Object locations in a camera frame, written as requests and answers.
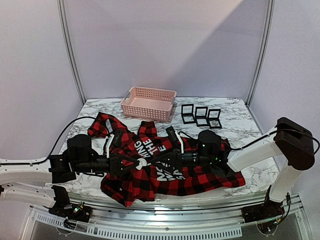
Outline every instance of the pink plastic storage basket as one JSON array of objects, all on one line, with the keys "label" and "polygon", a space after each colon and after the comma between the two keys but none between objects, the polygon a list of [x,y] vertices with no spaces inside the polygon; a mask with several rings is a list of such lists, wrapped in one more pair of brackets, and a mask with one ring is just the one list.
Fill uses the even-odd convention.
[{"label": "pink plastic storage basket", "polygon": [[133,86],[121,107],[124,115],[167,122],[176,95],[176,91]]}]

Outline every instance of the marble pattern tabletop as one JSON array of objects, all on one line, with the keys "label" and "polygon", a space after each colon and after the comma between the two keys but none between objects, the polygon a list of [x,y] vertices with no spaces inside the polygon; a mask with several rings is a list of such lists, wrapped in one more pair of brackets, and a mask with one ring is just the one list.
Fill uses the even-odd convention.
[{"label": "marble pattern tabletop", "polygon": [[[122,121],[130,131],[137,132],[142,120],[129,116],[124,116],[120,106],[120,98],[106,99],[90,99],[86,101],[78,117],[91,116],[96,117],[98,112],[111,114]],[[213,129],[214,132],[223,138],[228,138],[233,148],[239,148],[257,137],[261,133],[250,115],[245,103],[240,98],[222,98],[222,97],[177,97],[175,99],[174,114],[171,113],[171,122],[155,122],[158,136],[166,136],[166,128],[173,126],[176,131],[184,131],[191,137],[197,138],[198,133],[207,130],[209,127],[197,127],[196,124],[183,124],[181,118],[181,104],[194,104],[195,107],[208,106],[209,109],[221,109],[220,122],[221,129]],[[68,138],[72,138],[77,134],[87,134],[92,119],[81,119],[76,121],[71,127]],[[92,148],[99,154],[103,153],[105,139],[92,139]],[[67,148],[66,142],[63,144],[60,153]],[[188,203],[207,202],[212,200],[227,200],[231,197],[245,196],[248,194],[261,193],[267,190],[278,174],[279,169],[273,158],[258,162],[252,166],[243,169],[242,174],[245,178],[245,185],[236,188],[218,188],[204,193],[190,196],[170,196],[157,194],[155,200],[157,204],[170,204],[179,199],[180,203],[187,205]],[[61,184],[69,192],[70,197],[81,196],[85,198],[95,199],[104,203],[113,203],[113,199],[105,195],[100,190],[101,178],[96,176],[87,176],[80,174],[76,180]],[[135,201],[133,206],[146,204],[142,201]]]}]

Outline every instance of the ventilation grille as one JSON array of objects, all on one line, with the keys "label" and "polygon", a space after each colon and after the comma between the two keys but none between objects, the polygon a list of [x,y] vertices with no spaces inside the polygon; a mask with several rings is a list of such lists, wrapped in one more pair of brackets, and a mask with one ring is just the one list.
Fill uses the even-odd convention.
[{"label": "ventilation grille", "polygon": [[[64,229],[64,220],[62,220],[62,218],[59,217],[46,215],[38,212],[36,220],[44,224],[57,226]],[[201,233],[138,233],[106,229],[103,226],[91,226],[89,224],[86,229],[86,232],[80,232],[76,230],[75,232],[110,240],[223,240],[242,237],[241,227],[235,227],[224,230],[206,231]]]}]

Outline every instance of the plaid fabric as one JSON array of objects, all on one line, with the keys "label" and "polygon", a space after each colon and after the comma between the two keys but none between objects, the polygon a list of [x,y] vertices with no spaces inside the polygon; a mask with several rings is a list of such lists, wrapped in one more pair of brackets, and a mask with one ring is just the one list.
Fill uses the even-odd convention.
[{"label": "plaid fabric", "polygon": [[[168,137],[157,136],[154,122],[142,121],[138,133],[135,134],[114,116],[101,112],[88,129],[88,135],[104,138],[116,129],[124,134],[121,139],[121,147],[113,148],[111,153],[126,155],[134,159],[144,158],[149,162],[154,157],[173,149]],[[182,140],[186,151],[197,149],[196,140],[186,137],[182,137]],[[228,144],[227,139],[223,140],[221,150],[224,151]],[[131,163],[124,161],[123,164],[128,166]],[[101,181],[100,188],[120,204],[129,207],[136,199],[154,201],[155,194],[186,196],[220,187],[235,188],[245,184],[241,172],[237,172],[235,176],[217,177],[209,171],[209,167],[204,166],[183,167],[182,172],[176,170],[170,174],[150,165],[141,170],[132,169],[121,178],[110,177],[110,174],[107,174]]]}]

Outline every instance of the metal corner post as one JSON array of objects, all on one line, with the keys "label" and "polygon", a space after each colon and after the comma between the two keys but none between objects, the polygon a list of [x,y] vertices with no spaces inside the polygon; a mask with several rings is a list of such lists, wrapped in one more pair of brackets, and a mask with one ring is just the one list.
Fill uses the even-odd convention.
[{"label": "metal corner post", "polygon": [[79,94],[79,98],[80,98],[82,104],[84,105],[87,99],[86,99],[85,92],[84,92],[84,89],[83,89],[83,86],[82,86],[82,83],[81,83],[81,80],[79,77],[79,73],[78,73],[78,69],[77,69],[77,65],[76,65],[76,60],[75,60],[75,56],[74,56],[74,52],[73,52],[73,48],[72,48],[72,44],[71,44],[69,28],[68,28],[68,23],[67,23],[67,16],[66,16],[65,1],[64,0],[57,0],[57,4],[58,4],[58,11],[59,11],[59,17],[60,17],[60,22],[61,22],[61,29],[62,29],[62,34],[63,34],[63,38],[64,38],[65,48],[66,48],[66,52],[68,55],[74,83],[76,86],[76,90]]},{"label": "metal corner post", "polygon": [[274,12],[274,6],[275,6],[275,0],[268,0],[268,7],[265,15],[265,21],[264,21],[264,28],[262,32],[262,39],[261,39],[261,45],[260,45],[260,51],[259,51],[259,57],[258,61],[255,67],[254,71],[254,77],[251,82],[251,86],[249,88],[248,95],[245,100],[245,104],[249,107],[252,103],[258,79],[261,73],[262,65],[264,62],[265,54],[266,54],[266,49],[267,49],[267,44],[268,44],[268,38],[271,30],[271,22],[272,22],[272,16]]}]

